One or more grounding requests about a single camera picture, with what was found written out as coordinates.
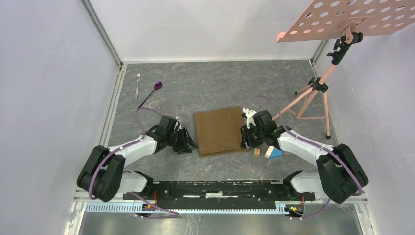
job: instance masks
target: black mounting plate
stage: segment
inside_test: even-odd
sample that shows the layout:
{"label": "black mounting plate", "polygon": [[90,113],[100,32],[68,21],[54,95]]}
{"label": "black mounting plate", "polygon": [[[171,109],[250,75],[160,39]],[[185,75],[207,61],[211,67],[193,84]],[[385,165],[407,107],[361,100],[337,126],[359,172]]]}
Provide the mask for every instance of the black mounting plate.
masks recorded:
{"label": "black mounting plate", "polygon": [[[157,205],[166,209],[274,209],[275,201],[301,201],[301,193],[281,180],[158,181],[146,188],[157,192]],[[304,197],[316,199],[313,193]],[[137,200],[129,193],[123,199]],[[154,194],[147,199],[154,200]]]}

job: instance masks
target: purple spoon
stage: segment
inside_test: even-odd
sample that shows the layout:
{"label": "purple spoon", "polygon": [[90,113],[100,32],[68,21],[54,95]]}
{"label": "purple spoon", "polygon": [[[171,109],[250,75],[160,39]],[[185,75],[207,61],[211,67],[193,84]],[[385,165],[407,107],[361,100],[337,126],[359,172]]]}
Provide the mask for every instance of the purple spoon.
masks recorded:
{"label": "purple spoon", "polygon": [[151,94],[155,91],[160,89],[163,86],[162,82],[157,82],[156,84],[154,84],[154,89],[153,91],[147,96],[147,98],[141,103],[141,105],[139,106],[139,108],[141,108],[143,106],[143,104],[147,101],[148,97],[151,96]]}

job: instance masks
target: black clamp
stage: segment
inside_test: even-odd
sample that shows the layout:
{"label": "black clamp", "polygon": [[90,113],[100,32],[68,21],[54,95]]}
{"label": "black clamp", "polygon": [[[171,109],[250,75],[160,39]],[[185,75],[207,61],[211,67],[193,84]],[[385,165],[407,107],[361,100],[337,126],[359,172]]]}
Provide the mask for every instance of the black clamp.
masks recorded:
{"label": "black clamp", "polygon": [[333,48],[334,52],[327,54],[327,56],[333,57],[333,60],[331,61],[332,64],[338,65],[350,49],[350,46],[363,40],[363,33],[352,33],[352,37],[353,39],[350,43],[346,42],[346,35],[336,40]]}
{"label": "black clamp", "polygon": [[317,90],[317,91],[321,91],[321,92],[326,92],[328,90],[328,85],[326,83],[324,84],[320,84],[321,77],[318,77],[317,80],[313,83],[313,85],[311,85],[311,87],[313,88],[313,90]]}
{"label": "black clamp", "polygon": [[315,77],[312,77],[311,79],[310,79],[310,81],[308,82],[308,84],[309,85],[311,85],[311,84],[313,84],[313,83],[315,83],[316,82],[316,78]]}

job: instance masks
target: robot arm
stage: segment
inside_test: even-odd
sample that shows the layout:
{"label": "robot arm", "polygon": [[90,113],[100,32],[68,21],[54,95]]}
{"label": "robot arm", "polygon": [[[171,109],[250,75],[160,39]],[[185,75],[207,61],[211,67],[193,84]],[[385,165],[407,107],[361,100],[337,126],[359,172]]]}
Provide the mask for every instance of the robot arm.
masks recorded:
{"label": "robot arm", "polygon": [[[120,146],[109,148],[96,146],[78,176],[78,186],[88,191],[98,165],[110,152],[120,149],[108,159],[102,169],[99,169],[98,176],[93,183],[93,195],[108,202],[118,192],[142,192],[147,184],[147,176],[141,172],[124,172],[126,166],[144,156],[157,153],[167,146],[171,146],[177,154],[190,153],[191,147],[197,148],[187,129],[181,128],[175,118],[167,115],[164,115],[160,123],[150,128],[145,134],[141,142],[138,140],[142,136]],[[137,143],[124,147],[132,142]]]}
{"label": "robot arm", "polygon": [[247,119],[247,126],[241,128],[242,147],[255,148],[265,142],[281,151],[291,152],[317,167],[319,173],[297,172],[289,176],[296,192],[325,193],[334,202],[342,203],[358,190],[346,170],[323,148],[337,154],[362,187],[367,185],[368,178],[347,145],[334,147],[322,144],[297,134],[289,127],[291,133],[288,133],[282,126],[277,127],[266,110],[258,113],[244,110],[244,113],[245,116],[252,116]]}

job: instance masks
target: metal fork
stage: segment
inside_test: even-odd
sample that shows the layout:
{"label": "metal fork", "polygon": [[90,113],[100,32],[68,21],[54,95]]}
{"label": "metal fork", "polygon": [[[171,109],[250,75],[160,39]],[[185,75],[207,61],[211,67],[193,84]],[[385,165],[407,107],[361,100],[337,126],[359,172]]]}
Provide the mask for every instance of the metal fork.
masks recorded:
{"label": "metal fork", "polygon": [[137,73],[137,79],[136,79],[136,82],[137,82],[137,85],[136,85],[136,99],[138,98],[138,84],[140,83],[140,81],[141,81],[141,76],[140,76],[139,73]]}

